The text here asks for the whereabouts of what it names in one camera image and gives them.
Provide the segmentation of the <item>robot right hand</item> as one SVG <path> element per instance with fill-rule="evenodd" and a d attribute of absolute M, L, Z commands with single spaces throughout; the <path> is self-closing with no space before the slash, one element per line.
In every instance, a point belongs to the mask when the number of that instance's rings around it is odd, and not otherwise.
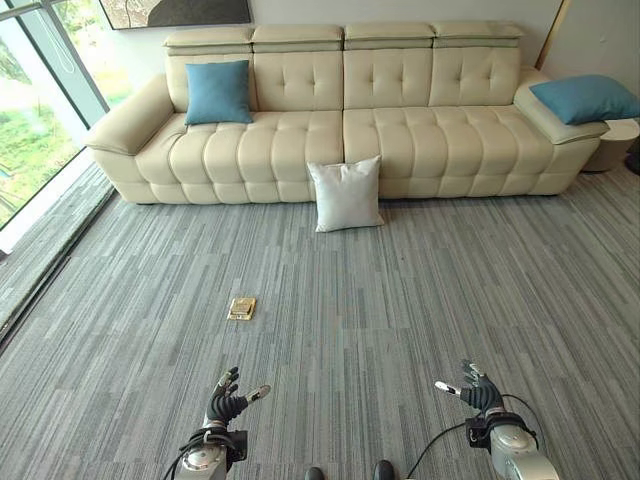
<path fill-rule="evenodd" d="M 482 415 L 491 411 L 504 410 L 502 395 L 489 377 L 468 359 L 461 361 L 467 387 L 457 388 L 443 381 L 436 381 L 435 387 L 459 398 L 463 403 L 479 410 Z"/>

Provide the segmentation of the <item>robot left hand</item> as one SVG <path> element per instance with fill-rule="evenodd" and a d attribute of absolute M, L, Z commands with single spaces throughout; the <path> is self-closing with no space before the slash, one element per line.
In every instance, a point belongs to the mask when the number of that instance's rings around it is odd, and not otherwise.
<path fill-rule="evenodd" d="M 227 370 L 216 383 L 207 403 L 204 425 L 215 422 L 227 427 L 229 423 L 242 413 L 250 404 L 263 399 L 271 392 L 268 384 L 257 387 L 246 395 L 236 395 L 236 384 L 239 379 L 239 368 Z"/>

